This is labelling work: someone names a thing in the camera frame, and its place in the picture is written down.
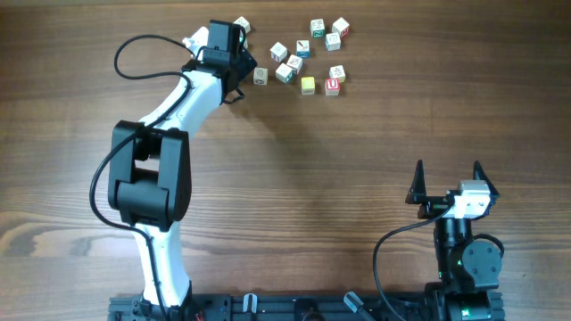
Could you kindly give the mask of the black picture wooden block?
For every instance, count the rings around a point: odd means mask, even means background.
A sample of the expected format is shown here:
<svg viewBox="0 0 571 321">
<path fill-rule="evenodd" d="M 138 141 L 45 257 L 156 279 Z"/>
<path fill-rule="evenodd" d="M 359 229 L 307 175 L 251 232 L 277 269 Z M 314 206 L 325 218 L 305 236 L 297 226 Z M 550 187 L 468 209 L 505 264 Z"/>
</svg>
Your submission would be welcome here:
<svg viewBox="0 0 571 321">
<path fill-rule="evenodd" d="M 253 84 L 257 86 L 264 86 L 268 84 L 268 70 L 266 68 L 256 67 L 253 71 Z"/>
</svg>

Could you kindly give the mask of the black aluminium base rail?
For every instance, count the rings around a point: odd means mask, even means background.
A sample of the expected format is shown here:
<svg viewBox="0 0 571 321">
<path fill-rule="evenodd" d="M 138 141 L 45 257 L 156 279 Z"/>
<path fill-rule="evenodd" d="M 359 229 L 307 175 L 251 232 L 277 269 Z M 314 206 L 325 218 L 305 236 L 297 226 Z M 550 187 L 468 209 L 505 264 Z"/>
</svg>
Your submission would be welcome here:
<svg viewBox="0 0 571 321">
<path fill-rule="evenodd" d="M 504 321 L 499 292 L 441 294 L 264 296 L 194 294 L 180 307 L 160 308 L 141 295 L 110 299 L 110 320 L 303 321 L 303 320 L 483 320 Z"/>
</svg>

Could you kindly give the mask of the blue pattern wooden block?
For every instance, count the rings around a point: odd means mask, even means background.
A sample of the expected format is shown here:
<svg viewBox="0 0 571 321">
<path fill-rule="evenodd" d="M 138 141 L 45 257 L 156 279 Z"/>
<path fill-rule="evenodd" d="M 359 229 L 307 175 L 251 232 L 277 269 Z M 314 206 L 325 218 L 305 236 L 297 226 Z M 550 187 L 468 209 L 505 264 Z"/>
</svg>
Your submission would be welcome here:
<svg viewBox="0 0 571 321">
<path fill-rule="evenodd" d="M 244 16 L 240 16 L 234 23 L 244 28 L 245 35 L 251 31 L 251 24 Z"/>
</svg>

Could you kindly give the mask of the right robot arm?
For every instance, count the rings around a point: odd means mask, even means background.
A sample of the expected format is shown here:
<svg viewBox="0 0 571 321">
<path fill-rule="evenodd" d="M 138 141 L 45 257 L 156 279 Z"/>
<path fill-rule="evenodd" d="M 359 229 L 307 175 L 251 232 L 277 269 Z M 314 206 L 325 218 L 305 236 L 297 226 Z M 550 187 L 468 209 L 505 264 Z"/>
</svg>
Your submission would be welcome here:
<svg viewBox="0 0 571 321">
<path fill-rule="evenodd" d="M 502 321 L 506 318 L 499 275 L 505 248 L 491 235 L 472 233 L 500 194 L 479 161 L 473 177 L 444 196 L 429 196 L 423 161 L 416 165 L 405 202 L 419 206 L 418 217 L 434 223 L 439 281 L 425 286 L 423 317 L 441 321 Z"/>
</svg>

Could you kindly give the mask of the white red-sided block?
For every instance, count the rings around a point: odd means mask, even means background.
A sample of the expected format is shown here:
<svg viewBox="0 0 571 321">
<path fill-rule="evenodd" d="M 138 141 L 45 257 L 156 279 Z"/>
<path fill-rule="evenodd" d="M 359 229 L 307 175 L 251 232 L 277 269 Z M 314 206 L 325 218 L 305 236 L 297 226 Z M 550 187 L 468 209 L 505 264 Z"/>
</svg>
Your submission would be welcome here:
<svg viewBox="0 0 571 321">
<path fill-rule="evenodd" d="M 287 56 L 288 51 L 284 45 L 279 42 L 276 42 L 270 48 L 270 57 L 273 61 L 281 63 Z"/>
</svg>

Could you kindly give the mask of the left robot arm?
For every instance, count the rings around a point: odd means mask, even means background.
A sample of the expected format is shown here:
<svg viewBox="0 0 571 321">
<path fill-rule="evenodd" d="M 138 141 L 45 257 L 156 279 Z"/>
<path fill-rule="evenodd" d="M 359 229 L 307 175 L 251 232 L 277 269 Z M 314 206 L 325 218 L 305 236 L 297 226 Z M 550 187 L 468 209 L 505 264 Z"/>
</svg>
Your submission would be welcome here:
<svg viewBox="0 0 571 321">
<path fill-rule="evenodd" d="M 112 131 L 108 202 L 135 237 L 145 278 L 141 309 L 156 320 L 192 318 L 192 282 L 182 260 L 180 222 L 191 193 L 189 143 L 209 114 L 257 66 L 245 27 L 212 20 L 181 47 L 191 59 L 177 86 L 150 114 Z"/>
</svg>

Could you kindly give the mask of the yellow sided picture block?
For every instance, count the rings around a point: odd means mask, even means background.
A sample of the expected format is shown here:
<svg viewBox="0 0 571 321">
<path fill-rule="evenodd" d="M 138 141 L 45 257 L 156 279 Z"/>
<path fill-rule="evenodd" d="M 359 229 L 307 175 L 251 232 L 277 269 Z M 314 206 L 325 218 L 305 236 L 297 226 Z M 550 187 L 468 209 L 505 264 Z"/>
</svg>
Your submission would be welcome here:
<svg viewBox="0 0 571 321">
<path fill-rule="evenodd" d="M 329 77 L 336 78 L 340 83 L 346 79 L 346 74 L 343 65 L 333 66 L 329 69 Z"/>
</svg>

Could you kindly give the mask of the red U wooden block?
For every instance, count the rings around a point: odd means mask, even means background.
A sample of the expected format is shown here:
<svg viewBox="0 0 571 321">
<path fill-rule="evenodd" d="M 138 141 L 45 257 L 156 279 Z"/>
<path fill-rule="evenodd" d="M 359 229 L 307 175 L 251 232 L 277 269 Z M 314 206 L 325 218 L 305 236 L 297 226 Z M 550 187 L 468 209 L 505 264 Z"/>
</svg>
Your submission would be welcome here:
<svg viewBox="0 0 571 321">
<path fill-rule="evenodd" d="M 338 78 L 327 78 L 325 81 L 325 93 L 327 96 L 337 96 L 340 93 L 340 82 Z"/>
</svg>

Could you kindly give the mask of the red pattern tilted block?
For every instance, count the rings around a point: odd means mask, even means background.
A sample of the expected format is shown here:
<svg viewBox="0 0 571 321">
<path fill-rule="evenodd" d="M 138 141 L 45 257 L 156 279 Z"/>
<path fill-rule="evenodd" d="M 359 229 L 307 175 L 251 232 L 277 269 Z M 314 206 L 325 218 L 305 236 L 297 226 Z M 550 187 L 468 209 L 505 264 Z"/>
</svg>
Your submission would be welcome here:
<svg viewBox="0 0 571 321">
<path fill-rule="evenodd" d="M 294 73 L 298 75 L 302 69 L 303 58 L 295 54 L 291 54 L 286 62 L 286 65 L 294 70 Z"/>
</svg>

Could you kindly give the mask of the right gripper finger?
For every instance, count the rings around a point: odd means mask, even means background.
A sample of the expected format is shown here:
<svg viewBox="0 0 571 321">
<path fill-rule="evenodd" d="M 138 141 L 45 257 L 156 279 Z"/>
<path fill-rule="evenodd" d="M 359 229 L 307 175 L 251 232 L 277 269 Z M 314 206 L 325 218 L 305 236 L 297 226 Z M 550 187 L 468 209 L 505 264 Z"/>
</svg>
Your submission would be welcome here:
<svg viewBox="0 0 571 321">
<path fill-rule="evenodd" d="M 490 196 L 492 199 L 499 199 L 500 198 L 500 194 L 499 194 L 498 190 L 495 188 L 492 181 L 485 174 L 484 169 L 478 160 L 476 160 L 474 162 L 473 177 L 474 177 L 474 180 L 485 181 L 485 183 L 487 184 L 487 186 L 490 190 Z"/>
<path fill-rule="evenodd" d="M 427 202 L 424 164 L 417 161 L 414 177 L 405 198 L 407 204 L 423 204 Z"/>
</svg>

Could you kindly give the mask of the green Z wooden block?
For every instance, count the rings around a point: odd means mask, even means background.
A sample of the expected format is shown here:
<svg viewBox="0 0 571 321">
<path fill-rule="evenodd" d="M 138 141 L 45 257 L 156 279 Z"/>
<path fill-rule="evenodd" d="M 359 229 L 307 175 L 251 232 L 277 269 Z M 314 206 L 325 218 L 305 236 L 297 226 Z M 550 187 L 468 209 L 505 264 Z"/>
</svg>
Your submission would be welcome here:
<svg viewBox="0 0 571 321">
<path fill-rule="evenodd" d="M 310 21 L 310 33 L 313 38 L 320 38 L 326 35 L 326 27 L 323 19 Z"/>
</svg>

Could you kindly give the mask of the blue brush picture block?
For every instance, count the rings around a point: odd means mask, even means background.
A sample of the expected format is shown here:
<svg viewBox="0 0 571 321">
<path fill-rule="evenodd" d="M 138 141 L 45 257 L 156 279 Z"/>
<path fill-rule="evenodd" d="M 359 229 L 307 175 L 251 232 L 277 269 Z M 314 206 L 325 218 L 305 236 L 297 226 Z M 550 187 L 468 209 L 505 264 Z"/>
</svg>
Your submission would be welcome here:
<svg viewBox="0 0 571 321">
<path fill-rule="evenodd" d="M 310 57 L 310 42 L 308 40 L 296 41 L 296 55 L 301 58 Z"/>
</svg>

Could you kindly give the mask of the blue sided picture block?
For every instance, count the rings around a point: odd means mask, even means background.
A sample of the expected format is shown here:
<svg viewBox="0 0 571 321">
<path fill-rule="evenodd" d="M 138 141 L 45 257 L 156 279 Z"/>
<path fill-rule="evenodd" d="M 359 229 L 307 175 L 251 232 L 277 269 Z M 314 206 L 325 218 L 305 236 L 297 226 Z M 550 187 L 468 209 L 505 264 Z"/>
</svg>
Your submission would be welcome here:
<svg viewBox="0 0 571 321">
<path fill-rule="evenodd" d="M 326 34 L 326 49 L 328 51 L 336 51 L 341 48 L 341 38 L 336 32 Z"/>
</svg>

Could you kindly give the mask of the teal sided wooden block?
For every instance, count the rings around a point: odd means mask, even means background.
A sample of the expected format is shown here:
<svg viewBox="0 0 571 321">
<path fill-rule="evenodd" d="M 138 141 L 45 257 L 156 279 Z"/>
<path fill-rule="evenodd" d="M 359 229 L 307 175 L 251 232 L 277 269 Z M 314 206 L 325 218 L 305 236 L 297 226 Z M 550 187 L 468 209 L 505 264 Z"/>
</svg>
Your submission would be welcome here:
<svg viewBox="0 0 571 321">
<path fill-rule="evenodd" d="M 276 78 L 284 84 L 288 84 L 294 74 L 294 70 L 285 63 L 281 63 L 276 69 Z"/>
</svg>

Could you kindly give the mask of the red sided corner block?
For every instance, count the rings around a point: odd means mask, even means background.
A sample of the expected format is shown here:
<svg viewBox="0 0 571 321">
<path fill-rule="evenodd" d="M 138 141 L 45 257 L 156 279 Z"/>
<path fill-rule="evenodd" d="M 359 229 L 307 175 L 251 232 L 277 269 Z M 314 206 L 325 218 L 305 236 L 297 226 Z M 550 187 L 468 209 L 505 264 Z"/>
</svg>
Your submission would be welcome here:
<svg viewBox="0 0 571 321">
<path fill-rule="evenodd" d="M 350 23 L 343 17 L 340 17 L 332 24 L 332 31 L 340 38 L 345 37 L 349 33 Z"/>
</svg>

